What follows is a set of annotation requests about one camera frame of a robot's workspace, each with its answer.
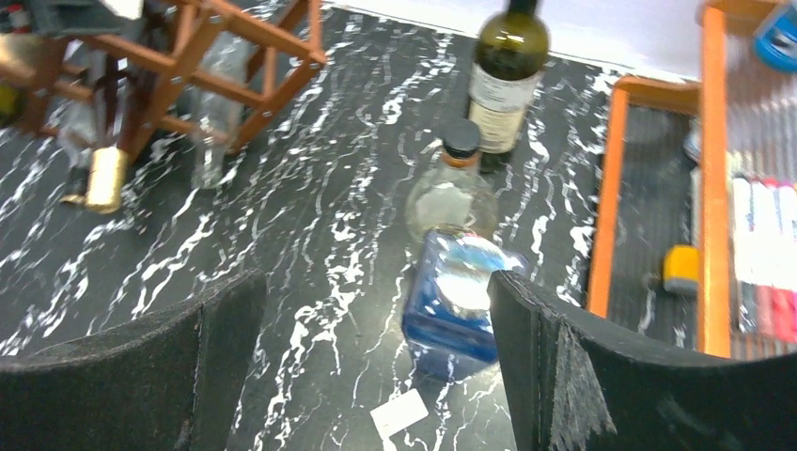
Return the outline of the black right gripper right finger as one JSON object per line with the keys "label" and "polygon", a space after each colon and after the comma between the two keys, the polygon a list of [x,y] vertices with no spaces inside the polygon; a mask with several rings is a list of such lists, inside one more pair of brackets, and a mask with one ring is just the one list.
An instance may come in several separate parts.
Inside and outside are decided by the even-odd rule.
{"label": "black right gripper right finger", "polygon": [[666,345],[494,272],[491,317],[520,450],[792,450],[796,358]]}

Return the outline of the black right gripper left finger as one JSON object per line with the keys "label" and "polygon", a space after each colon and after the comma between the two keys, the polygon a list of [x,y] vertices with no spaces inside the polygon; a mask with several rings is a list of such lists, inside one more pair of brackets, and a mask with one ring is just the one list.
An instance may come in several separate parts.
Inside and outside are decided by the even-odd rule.
{"label": "black right gripper left finger", "polygon": [[267,295],[241,272],[166,309],[1,361],[5,450],[222,450]]}

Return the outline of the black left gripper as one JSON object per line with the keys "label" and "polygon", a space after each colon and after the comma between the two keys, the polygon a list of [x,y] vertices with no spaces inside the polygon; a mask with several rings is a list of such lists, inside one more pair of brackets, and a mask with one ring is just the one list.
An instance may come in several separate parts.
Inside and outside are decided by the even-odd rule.
{"label": "black left gripper", "polygon": [[1,0],[1,34],[49,38],[119,34],[142,17],[144,1]]}

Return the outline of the blue labelled plastic bottle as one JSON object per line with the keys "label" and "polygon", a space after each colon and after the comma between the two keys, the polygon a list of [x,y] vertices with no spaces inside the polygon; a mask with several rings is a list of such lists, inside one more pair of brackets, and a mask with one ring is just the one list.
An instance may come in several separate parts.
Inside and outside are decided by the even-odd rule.
{"label": "blue labelled plastic bottle", "polygon": [[418,371],[460,381],[497,362],[488,293],[496,271],[528,275],[528,260],[460,227],[426,233],[401,320]]}

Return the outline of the gold-capped red wine bottle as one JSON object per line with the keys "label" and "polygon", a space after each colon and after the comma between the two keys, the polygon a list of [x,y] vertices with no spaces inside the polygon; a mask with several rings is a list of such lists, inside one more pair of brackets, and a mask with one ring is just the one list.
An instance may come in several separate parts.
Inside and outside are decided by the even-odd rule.
{"label": "gold-capped red wine bottle", "polygon": [[132,79],[115,58],[103,56],[81,80],[91,88],[90,102],[69,106],[57,135],[70,157],[60,201],[107,214],[120,207],[130,160],[125,147]]}

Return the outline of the clear glass corked bottle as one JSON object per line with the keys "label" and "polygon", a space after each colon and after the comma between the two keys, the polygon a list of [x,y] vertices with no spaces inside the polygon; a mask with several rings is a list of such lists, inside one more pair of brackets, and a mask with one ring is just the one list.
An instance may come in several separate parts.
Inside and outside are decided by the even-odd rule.
{"label": "clear glass corked bottle", "polygon": [[498,200],[480,175],[481,134],[467,118],[446,123],[424,151],[436,159],[415,182],[404,208],[410,237],[421,242],[434,228],[457,228],[492,240]]}

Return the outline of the dark green wine bottle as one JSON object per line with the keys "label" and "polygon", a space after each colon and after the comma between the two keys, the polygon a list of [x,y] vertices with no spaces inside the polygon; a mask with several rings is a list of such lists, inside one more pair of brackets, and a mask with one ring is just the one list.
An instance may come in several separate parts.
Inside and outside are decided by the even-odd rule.
{"label": "dark green wine bottle", "polygon": [[473,53],[467,118],[481,134],[480,171],[512,157],[550,51],[536,0],[510,0],[481,27]]}

